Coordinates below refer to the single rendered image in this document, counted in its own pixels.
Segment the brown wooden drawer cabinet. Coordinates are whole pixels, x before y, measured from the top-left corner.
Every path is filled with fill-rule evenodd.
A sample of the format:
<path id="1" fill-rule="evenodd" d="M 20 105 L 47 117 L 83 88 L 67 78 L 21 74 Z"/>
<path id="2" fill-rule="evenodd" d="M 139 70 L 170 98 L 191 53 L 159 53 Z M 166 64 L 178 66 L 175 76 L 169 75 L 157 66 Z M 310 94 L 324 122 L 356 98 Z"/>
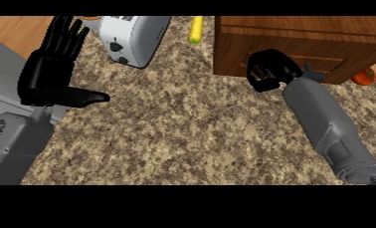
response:
<path id="1" fill-rule="evenodd" d="M 376 65 L 376 16 L 216 16 L 212 72 L 241 77 L 246 58 L 278 50 L 338 85 Z"/>

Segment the yellow green corn cob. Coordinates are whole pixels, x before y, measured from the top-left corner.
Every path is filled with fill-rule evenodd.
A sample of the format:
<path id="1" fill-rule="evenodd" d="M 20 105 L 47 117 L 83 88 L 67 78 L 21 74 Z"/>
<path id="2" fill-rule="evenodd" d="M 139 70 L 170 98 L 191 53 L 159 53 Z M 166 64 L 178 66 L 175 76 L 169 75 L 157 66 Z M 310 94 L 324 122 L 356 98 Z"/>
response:
<path id="1" fill-rule="evenodd" d="M 188 42 L 197 44 L 201 38 L 203 16 L 192 16 L 190 23 Z"/>

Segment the red orange tomato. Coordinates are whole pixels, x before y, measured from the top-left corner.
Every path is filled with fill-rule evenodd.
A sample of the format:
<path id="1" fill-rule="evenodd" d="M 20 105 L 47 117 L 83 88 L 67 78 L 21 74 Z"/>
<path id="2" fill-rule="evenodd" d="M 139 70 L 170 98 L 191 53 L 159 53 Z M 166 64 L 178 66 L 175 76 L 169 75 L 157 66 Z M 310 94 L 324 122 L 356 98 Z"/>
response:
<path id="1" fill-rule="evenodd" d="M 369 86 L 374 83 L 374 71 L 365 69 L 352 78 L 350 81 L 361 86 Z"/>

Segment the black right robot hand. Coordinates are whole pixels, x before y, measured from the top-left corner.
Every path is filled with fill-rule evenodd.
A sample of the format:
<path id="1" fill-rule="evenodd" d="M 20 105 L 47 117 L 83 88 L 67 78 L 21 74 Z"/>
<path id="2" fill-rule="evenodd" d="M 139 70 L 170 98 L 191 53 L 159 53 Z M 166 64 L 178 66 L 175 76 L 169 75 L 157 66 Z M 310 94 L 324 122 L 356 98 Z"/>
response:
<path id="1" fill-rule="evenodd" d="M 275 49 L 249 55 L 246 60 L 246 79 L 253 89 L 262 93 L 279 87 L 302 76 L 293 60 Z"/>

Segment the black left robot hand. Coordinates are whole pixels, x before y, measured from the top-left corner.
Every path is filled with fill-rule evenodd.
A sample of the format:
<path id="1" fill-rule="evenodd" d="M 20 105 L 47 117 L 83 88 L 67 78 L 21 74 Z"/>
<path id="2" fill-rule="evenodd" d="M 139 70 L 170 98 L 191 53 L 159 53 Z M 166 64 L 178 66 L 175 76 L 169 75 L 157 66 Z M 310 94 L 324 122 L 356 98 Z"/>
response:
<path id="1" fill-rule="evenodd" d="M 58 105 L 83 108 L 107 102 L 104 93 L 69 86 L 75 61 L 89 32 L 72 16 L 55 16 L 39 48 L 30 53 L 17 80 L 20 104 L 33 107 Z"/>

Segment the white toaster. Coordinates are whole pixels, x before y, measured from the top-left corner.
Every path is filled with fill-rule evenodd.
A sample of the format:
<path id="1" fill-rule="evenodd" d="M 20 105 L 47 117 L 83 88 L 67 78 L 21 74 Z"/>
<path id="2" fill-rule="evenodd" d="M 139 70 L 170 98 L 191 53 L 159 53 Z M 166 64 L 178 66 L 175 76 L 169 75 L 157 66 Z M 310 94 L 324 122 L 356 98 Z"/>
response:
<path id="1" fill-rule="evenodd" d="M 83 25 L 98 37 L 114 62 L 142 69 L 157 50 L 170 16 L 101 16 Z"/>

